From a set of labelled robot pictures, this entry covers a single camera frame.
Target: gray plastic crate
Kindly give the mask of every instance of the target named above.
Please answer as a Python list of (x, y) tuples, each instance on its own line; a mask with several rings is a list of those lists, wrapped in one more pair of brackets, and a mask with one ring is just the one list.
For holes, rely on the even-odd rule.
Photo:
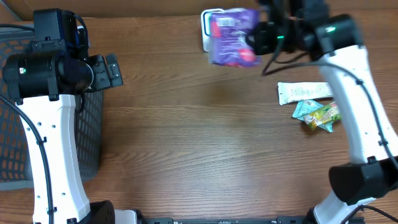
[[(0, 29), (0, 94), (8, 97), (2, 79), (2, 68), (8, 56), (30, 52), (33, 32), (19, 29)], [(103, 92), (86, 93), (85, 110), (75, 114), (75, 140), (82, 181), (90, 180), (98, 171), (101, 144)], [(81, 98), (76, 97), (76, 108)], [(0, 102), (0, 190), (32, 188), (29, 151), (20, 117)]]

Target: purple package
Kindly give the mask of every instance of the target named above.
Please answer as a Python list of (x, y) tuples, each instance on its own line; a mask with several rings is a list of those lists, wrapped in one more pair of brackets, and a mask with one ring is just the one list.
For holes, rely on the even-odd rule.
[(248, 46), (245, 36), (259, 22), (259, 12), (230, 9), (210, 16), (210, 62), (221, 66), (253, 67), (260, 57)]

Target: teal wrapper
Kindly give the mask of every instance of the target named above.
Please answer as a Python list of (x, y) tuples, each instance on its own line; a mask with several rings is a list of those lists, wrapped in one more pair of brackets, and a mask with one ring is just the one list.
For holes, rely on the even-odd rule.
[[(296, 110), (294, 111), (292, 117), (299, 119), (301, 121), (304, 121), (304, 116), (321, 108), (323, 105), (313, 101), (313, 100), (303, 100), (297, 103)], [(320, 128), (323, 128), (327, 130), (328, 132), (333, 132), (332, 125), (333, 122), (330, 122), (328, 124), (321, 124), (319, 125)]]

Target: table surface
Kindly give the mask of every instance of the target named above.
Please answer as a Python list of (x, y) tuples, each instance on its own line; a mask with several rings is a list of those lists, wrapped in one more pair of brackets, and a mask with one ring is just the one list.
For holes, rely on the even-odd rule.
[[(398, 9), (344, 12), (363, 30), (397, 129)], [(263, 65), (209, 65), (198, 16), (85, 22), (90, 54), (116, 53), (124, 78), (105, 93), (100, 167), (84, 184), (90, 201), (147, 217), (266, 218), (305, 215), (329, 194), (329, 168), (348, 162), (342, 125), (334, 133), (309, 131), (291, 118), (296, 104), (280, 106), (276, 91), (277, 82), (321, 82), (316, 68), (261, 77)], [(32, 189), (0, 198), (0, 223), (31, 222)], [(398, 191), (372, 205), (398, 216), (396, 198)], [(361, 215), (388, 223), (372, 211)]]

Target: yellow green wrapper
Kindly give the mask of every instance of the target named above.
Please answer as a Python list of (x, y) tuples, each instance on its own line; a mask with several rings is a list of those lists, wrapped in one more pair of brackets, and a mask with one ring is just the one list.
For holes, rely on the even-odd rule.
[(316, 127), (318, 127), (321, 124), (327, 124), (332, 121), (337, 121), (340, 119), (341, 119), (340, 111), (335, 102), (332, 102), (304, 116), (305, 123), (312, 130), (314, 130)]

